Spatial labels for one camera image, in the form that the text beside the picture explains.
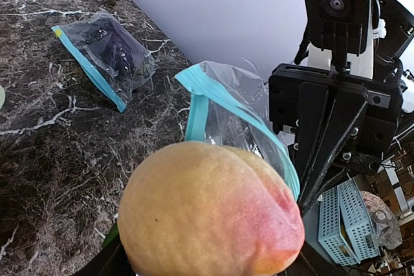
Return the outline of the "purple eggplant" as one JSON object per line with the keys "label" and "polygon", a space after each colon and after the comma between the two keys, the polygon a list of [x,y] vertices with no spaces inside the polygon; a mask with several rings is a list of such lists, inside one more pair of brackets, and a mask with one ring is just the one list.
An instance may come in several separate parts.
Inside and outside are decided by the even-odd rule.
{"label": "purple eggplant", "polygon": [[85,31],[86,57],[115,81],[137,81],[148,76],[143,47],[123,27],[99,17]]}

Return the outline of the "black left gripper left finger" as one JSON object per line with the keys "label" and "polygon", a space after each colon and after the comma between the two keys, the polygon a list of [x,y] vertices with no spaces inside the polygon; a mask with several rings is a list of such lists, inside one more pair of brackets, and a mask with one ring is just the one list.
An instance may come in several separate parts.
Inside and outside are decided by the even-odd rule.
{"label": "black left gripper left finger", "polygon": [[73,276],[135,276],[120,242],[117,224],[104,238],[101,251]]}

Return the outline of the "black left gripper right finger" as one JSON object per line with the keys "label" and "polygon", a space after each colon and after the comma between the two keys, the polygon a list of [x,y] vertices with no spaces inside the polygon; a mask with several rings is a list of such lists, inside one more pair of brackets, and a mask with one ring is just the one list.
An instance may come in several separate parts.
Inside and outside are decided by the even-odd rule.
{"label": "black left gripper right finger", "polygon": [[278,276],[342,276],[345,271],[324,259],[308,243],[304,243],[297,259]]}

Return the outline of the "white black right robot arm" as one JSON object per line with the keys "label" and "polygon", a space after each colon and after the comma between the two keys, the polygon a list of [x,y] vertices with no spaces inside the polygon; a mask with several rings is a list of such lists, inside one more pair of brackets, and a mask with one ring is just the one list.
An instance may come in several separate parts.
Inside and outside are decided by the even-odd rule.
{"label": "white black right robot arm", "polygon": [[402,112],[400,57],[413,15],[397,0],[305,0],[307,26],[293,64],[269,79],[275,133],[295,134],[290,157],[306,214],[346,173],[373,174],[413,115]]}

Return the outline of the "orange pink peach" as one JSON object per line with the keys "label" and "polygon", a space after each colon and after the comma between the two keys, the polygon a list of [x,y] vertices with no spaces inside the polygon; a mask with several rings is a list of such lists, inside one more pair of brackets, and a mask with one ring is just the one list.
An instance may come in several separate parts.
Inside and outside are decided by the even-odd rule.
{"label": "orange pink peach", "polygon": [[254,153],[201,142],[148,156],[131,174],[118,216],[139,275],[275,275],[305,241],[277,170]]}

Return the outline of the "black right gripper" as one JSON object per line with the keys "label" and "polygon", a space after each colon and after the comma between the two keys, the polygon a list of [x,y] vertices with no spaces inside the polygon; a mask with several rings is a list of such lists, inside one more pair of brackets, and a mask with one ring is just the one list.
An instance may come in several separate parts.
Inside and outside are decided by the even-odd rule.
{"label": "black right gripper", "polygon": [[281,64],[268,86],[274,132],[296,130],[292,161],[300,178],[302,215],[324,190],[331,166],[378,170],[398,127],[403,102],[398,82]]}

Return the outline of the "clear zip bag blue zipper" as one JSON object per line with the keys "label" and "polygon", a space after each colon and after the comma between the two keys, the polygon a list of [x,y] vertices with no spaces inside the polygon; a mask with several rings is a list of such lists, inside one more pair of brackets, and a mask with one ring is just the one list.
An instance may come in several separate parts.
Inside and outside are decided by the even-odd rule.
{"label": "clear zip bag blue zipper", "polygon": [[54,26],[52,31],[120,112],[156,71],[151,52],[105,10],[89,19]]}

